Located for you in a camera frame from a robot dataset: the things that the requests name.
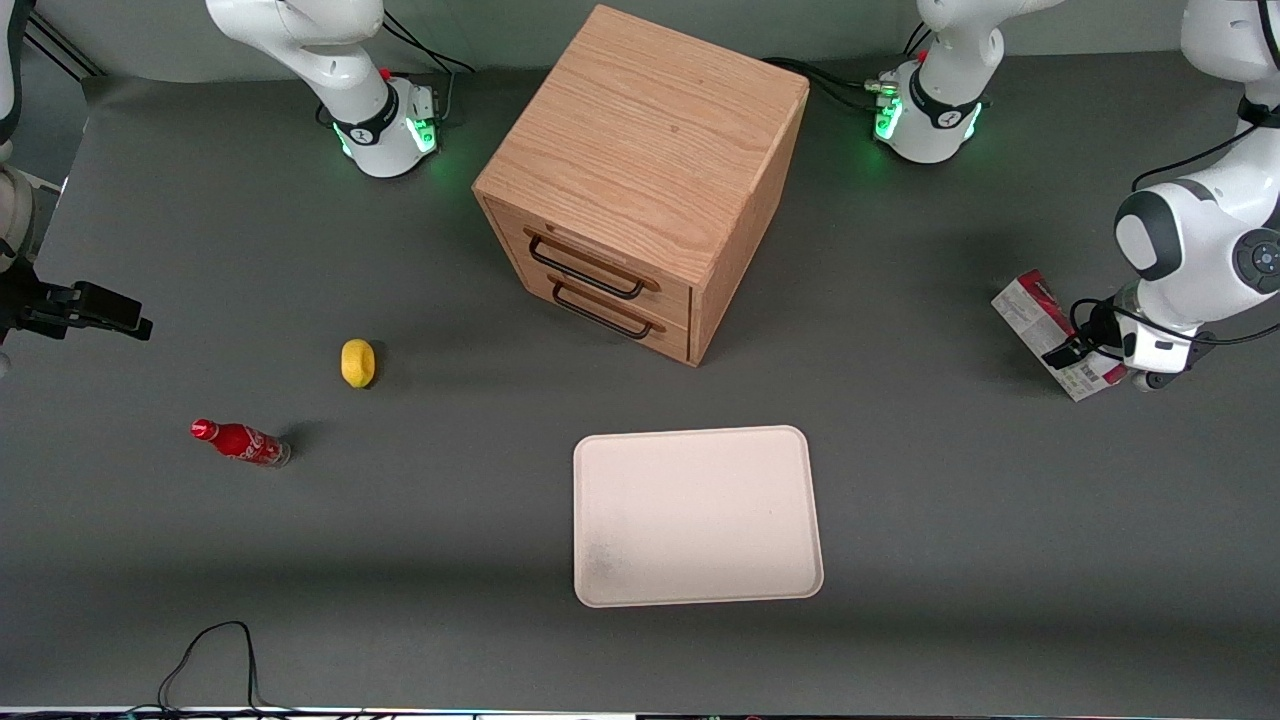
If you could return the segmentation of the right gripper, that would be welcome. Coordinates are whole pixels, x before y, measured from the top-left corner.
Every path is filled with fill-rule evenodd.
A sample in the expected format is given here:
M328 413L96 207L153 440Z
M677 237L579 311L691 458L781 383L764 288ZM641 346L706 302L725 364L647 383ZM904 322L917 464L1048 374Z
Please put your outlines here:
M65 336L73 325L148 341L154 324L142 311L140 301L99 284L41 284L29 263L13 263L1 273L3 343L12 331Z

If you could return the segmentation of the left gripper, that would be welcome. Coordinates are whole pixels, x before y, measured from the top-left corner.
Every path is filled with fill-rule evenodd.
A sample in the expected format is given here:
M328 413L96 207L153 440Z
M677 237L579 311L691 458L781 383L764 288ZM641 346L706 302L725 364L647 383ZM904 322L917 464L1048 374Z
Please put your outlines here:
M1088 340L1066 340L1042 355L1050 368L1069 368L1088 359L1093 346L1121 346L1125 364L1135 370L1176 374L1188 368L1196 324L1149 316L1133 300L1100 300L1088 315Z

